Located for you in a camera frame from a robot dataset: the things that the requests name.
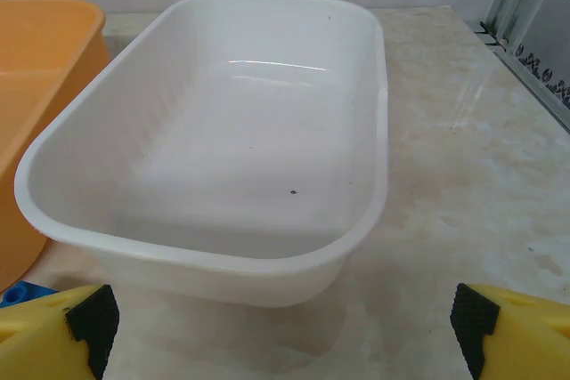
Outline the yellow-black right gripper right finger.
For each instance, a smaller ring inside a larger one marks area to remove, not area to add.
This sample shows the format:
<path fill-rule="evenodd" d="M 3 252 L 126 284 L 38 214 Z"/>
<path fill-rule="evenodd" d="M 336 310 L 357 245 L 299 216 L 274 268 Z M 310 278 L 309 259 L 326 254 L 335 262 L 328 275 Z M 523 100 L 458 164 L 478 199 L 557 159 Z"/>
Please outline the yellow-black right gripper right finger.
<path fill-rule="evenodd" d="M 567 379 L 569 306 L 460 283 L 450 321 L 474 379 Z"/>

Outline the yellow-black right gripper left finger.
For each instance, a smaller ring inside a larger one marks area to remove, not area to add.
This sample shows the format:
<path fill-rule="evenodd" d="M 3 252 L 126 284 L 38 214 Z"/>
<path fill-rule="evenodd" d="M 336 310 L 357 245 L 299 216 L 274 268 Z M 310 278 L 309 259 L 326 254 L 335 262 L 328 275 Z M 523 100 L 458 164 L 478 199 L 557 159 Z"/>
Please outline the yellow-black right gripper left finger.
<path fill-rule="evenodd" d="M 1 300 L 3 379 L 102 379 L 118 332 L 110 285 L 16 284 Z"/>

